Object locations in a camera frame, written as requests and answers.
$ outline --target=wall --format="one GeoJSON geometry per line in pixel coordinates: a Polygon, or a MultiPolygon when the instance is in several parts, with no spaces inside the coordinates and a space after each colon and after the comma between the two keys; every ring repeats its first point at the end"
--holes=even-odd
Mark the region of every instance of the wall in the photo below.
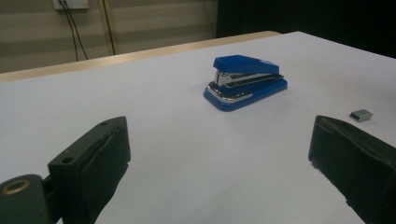
{"type": "MultiPolygon", "coordinates": [[[[73,12],[89,59],[153,49],[214,37],[218,0],[89,0],[90,8],[73,12]]],[[[51,0],[0,1],[0,73],[76,60],[67,18],[51,0]]],[[[82,51],[78,57],[83,60],[82,51]]]]}

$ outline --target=stapler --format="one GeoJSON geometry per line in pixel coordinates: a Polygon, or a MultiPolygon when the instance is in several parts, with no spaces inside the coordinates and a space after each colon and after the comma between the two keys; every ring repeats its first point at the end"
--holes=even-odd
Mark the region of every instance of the stapler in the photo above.
{"type": "Polygon", "coordinates": [[[218,57],[215,80],[205,88],[204,97],[221,111],[233,111],[283,91],[288,82],[279,66],[242,55],[218,57]]]}

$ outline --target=white table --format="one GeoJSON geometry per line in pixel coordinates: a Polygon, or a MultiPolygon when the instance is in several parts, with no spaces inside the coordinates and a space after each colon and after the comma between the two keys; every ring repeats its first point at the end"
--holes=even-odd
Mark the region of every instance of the white table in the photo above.
{"type": "Polygon", "coordinates": [[[97,223],[362,223],[307,155],[316,115],[396,146],[396,60],[303,33],[0,84],[0,182],[48,162],[105,119],[128,119],[132,162],[97,223]],[[224,113],[214,59],[280,66],[289,87],[224,113]],[[374,115],[358,123],[350,112],[374,115]]]}

